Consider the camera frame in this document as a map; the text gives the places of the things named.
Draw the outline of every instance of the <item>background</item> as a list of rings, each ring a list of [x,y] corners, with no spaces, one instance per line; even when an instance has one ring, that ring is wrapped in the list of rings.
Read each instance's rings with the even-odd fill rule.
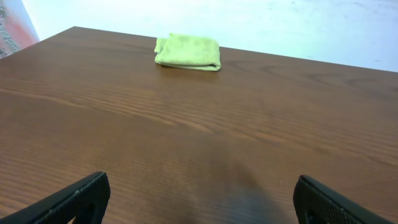
[[[40,40],[72,26],[398,72],[398,0],[13,0]]]
[[[21,1],[0,0],[0,58],[39,41]]]

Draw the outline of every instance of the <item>folded microfiber towel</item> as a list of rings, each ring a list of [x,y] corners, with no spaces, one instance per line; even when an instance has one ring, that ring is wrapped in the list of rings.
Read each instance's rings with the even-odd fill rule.
[[[156,40],[155,62],[177,68],[218,71],[221,68],[220,47],[206,37],[170,34]]]

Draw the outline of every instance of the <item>table top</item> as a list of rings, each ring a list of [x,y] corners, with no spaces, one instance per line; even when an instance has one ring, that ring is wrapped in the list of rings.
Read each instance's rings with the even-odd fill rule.
[[[297,223],[307,174],[398,222],[398,74],[74,27],[0,60],[0,217],[97,171],[103,223]]]

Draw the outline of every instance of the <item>brown tabletop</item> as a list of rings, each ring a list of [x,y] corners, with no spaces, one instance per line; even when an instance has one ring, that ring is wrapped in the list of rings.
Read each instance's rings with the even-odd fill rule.
[[[397,73],[154,47],[74,27],[0,60],[0,217],[102,170],[103,223],[297,223],[300,174],[398,222]]]

